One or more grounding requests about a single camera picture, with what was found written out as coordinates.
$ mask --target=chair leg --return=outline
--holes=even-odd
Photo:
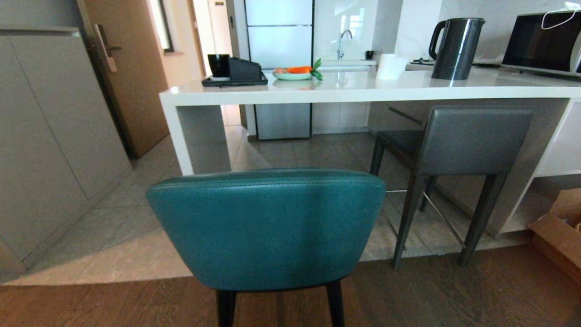
[[[370,174],[377,176],[379,174],[379,166],[381,166],[381,159],[383,158],[383,151],[385,147],[381,142],[375,140],[375,148],[373,149],[373,159],[371,160]]]
[[[407,235],[410,232],[411,221],[414,219],[415,209],[424,186],[424,176],[412,175],[407,187],[406,202],[403,206],[399,232],[397,234],[396,251],[393,254],[392,267],[397,269],[403,248],[406,245]]]
[[[468,265],[468,261],[470,261],[470,257],[474,253],[474,249],[476,249],[476,245],[478,245],[478,241],[486,228],[488,219],[490,219],[490,214],[496,205],[500,191],[503,189],[506,177],[507,175],[486,176],[482,193],[480,194],[472,222],[470,223],[470,229],[468,229],[468,234],[464,241],[466,247],[462,249],[460,259],[458,259],[458,265]]]
[[[426,185],[426,195],[427,196],[432,195],[432,190],[433,190],[434,186],[436,185],[436,179],[437,179],[437,175],[430,175],[430,178],[428,178],[428,184]],[[421,212],[424,212],[426,210],[427,204],[428,204],[428,199],[426,199],[426,197],[422,197],[422,204],[419,206],[419,210]]]
[[[329,300],[329,310],[331,312],[331,322],[333,327],[345,327],[345,317],[343,315],[343,294],[341,293],[341,280],[335,280],[326,285],[327,299]]]
[[[236,292],[216,290],[216,305],[218,308],[218,327],[232,327],[236,309]]]

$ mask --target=chair backrest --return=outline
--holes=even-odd
[[[532,108],[433,107],[417,155],[417,174],[508,174],[533,114]]]
[[[237,291],[344,277],[363,253],[384,195],[373,175],[325,169],[186,176],[147,192],[194,276]]]

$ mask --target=kettle handle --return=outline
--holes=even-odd
[[[442,20],[441,22],[439,22],[436,25],[436,28],[434,29],[434,33],[432,34],[432,40],[430,41],[430,48],[428,49],[428,53],[430,54],[430,57],[432,57],[434,60],[437,57],[437,53],[436,53],[437,39],[440,37],[440,31],[442,31],[445,26],[446,26],[446,21]]]

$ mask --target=paper towel roll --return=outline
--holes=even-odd
[[[395,54],[382,54],[377,68],[376,78],[379,80],[397,80],[406,70],[408,59]]]

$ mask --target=microwave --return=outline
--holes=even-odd
[[[581,12],[519,15],[504,54],[503,66],[581,77]]]

